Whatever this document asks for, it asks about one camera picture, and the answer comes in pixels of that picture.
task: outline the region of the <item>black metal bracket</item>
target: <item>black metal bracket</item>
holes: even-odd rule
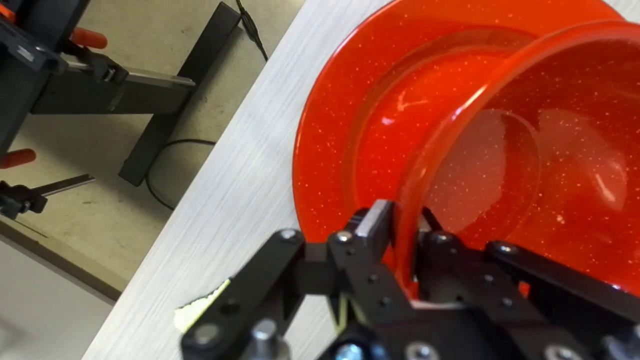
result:
[[[411,300],[380,259],[392,246],[392,214],[391,201],[377,201],[326,244],[277,232],[185,333],[183,356],[236,358],[258,348],[258,358],[278,358],[254,323],[274,319],[282,336],[306,294],[325,294],[342,327],[321,358],[640,356],[639,297],[506,242],[470,250],[431,211],[416,238],[421,300]]]
[[[214,69],[217,60],[230,43],[235,29],[241,24],[241,13],[230,8],[229,4],[221,1],[214,15],[208,19],[207,28],[202,29],[196,46],[188,53],[186,61],[183,63],[179,76],[190,77],[196,82],[195,92],[200,89],[207,76]],[[173,135],[179,119],[185,116],[190,97],[183,104],[183,108],[175,114],[157,114],[143,135],[138,138],[135,150],[126,158],[120,167],[120,178],[128,179],[130,184],[143,184],[151,166],[158,158],[162,145]]]

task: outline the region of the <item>black mount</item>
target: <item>black mount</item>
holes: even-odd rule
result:
[[[321,358],[640,356],[639,297],[508,242],[470,250],[429,210],[413,302],[382,264],[392,214],[392,201],[378,200],[326,244],[306,244],[298,230],[273,233],[185,333],[183,356],[282,358],[257,323],[273,319],[280,338],[308,294],[326,295],[342,327]]]

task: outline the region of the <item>black metal stand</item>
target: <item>black metal stand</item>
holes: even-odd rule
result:
[[[154,114],[120,176],[140,184],[170,138],[193,94],[214,67],[241,13],[221,1],[179,76],[128,72],[69,41],[89,0],[0,0],[0,156],[32,114]]]

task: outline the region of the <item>floor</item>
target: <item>floor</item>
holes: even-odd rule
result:
[[[243,1],[261,28],[266,52],[277,47],[302,1]],[[175,73],[217,4],[218,0],[92,0],[82,26],[105,31],[110,38],[106,53],[120,63]],[[257,46],[238,36],[177,138],[217,139],[263,66]],[[149,116],[32,116],[15,148],[34,148],[39,160],[3,173],[7,182],[27,186],[76,173],[97,178],[53,196],[45,214],[27,214],[13,225],[117,289],[128,284],[170,215],[147,187],[118,178],[147,119]],[[208,154],[208,145],[180,145],[161,156],[153,178],[167,201],[180,200]]]

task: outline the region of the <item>white table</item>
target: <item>white table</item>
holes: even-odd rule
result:
[[[636,0],[610,1],[640,17]],[[86,358],[180,358],[175,309],[235,274],[274,230],[297,225],[290,171],[302,105],[329,55],[382,4],[306,0]],[[318,308],[290,330],[295,358],[329,342]]]

